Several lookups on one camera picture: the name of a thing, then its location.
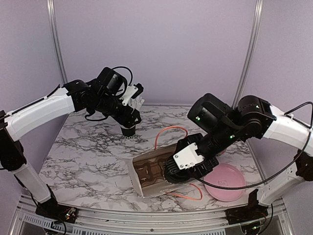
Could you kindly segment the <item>white paper gift bag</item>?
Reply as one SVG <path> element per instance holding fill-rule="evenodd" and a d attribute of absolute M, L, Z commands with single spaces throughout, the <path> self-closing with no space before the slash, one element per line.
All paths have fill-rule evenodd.
<path fill-rule="evenodd" d="M 188 131 L 180 126 L 169 126 L 163 128 L 155 138 L 154 148 L 151 151 L 145 152 L 141 155 L 133 157 L 128 163 L 128 171 L 130 181 L 132 183 L 135 192 L 142 198 L 158 197 L 161 195 L 172 195 L 184 199 L 193 201 L 200 201 L 203 199 L 202 190 L 193 183 L 179 183 L 173 185 L 168 183 L 164 179 L 164 162 L 171 154 L 173 154 L 176 144 L 172 144 L 166 147 L 157 146 L 159 136 L 169 129 L 180 129 L 185 132 L 185 136 L 188 136 Z M 186 185 L 194 186 L 200 196 L 194 198 L 176 193 L 177 189 L 180 189 Z"/>

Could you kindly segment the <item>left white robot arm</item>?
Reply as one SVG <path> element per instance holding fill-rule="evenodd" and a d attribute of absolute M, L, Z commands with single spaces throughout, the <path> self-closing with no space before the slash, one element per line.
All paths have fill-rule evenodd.
<path fill-rule="evenodd" d="M 52 93 L 20 109 L 0 113 L 0 164 L 12 172 L 19 183 L 37 201 L 36 214 L 62 220 L 74 219 L 77 209 L 60 205 L 51 188 L 45 184 L 24 156 L 20 139 L 34 129 L 54 120 L 85 109 L 86 120 L 92 121 L 95 112 L 102 113 L 103 120 L 112 117 L 121 127 L 126 138 L 133 138 L 135 127 L 140 124 L 138 109 L 129 102 L 142 92 L 140 83 L 129 85 L 122 80 L 125 90 L 121 95 L 110 94 L 109 88 L 97 79 L 90 82 L 75 80 L 58 86 Z"/>

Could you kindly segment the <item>brown cardboard cup carrier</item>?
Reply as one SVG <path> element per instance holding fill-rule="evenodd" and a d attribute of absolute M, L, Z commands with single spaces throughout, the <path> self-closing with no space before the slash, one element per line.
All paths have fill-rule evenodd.
<path fill-rule="evenodd" d="M 133 163 L 142 188 L 164 181 L 165 161 L 165 157 L 156 157 Z"/>

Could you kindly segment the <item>black paper coffee cup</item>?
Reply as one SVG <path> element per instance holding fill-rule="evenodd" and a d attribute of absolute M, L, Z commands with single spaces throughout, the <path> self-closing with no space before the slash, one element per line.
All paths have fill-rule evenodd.
<path fill-rule="evenodd" d="M 164 179 L 166 182 L 171 184 L 180 184 L 185 183 L 191 179 L 191 176 L 188 171 L 181 170 L 177 173 L 170 174 L 170 171 L 164 171 Z"/>

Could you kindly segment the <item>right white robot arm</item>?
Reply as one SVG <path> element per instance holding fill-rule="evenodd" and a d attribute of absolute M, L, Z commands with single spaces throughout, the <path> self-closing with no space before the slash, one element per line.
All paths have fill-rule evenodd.
<path fill-rule="evenodd" d="M 272 203 L 292 187 L 313 179 L 313 125 L 293 116 L 294 109 L 282 111 L 254 95 L 241 98 L 235 108 L 213 94 L 199 98 L 188 118 L 205 134 L 193 134 L 178 141 L 176 150 L 164 164 L 164 178 L 178 184 L 190 179 L 203 182 L 218 165 L 217 155 L 237 141 L 266 139 L 262 146 L 274 160 L 283 159 L 283 146 L 295 150 L 287 165 L 263 181 L 252 185 L 245 206 L 225 212 L 229 224 L 243 223 L 268 214 Z"/>

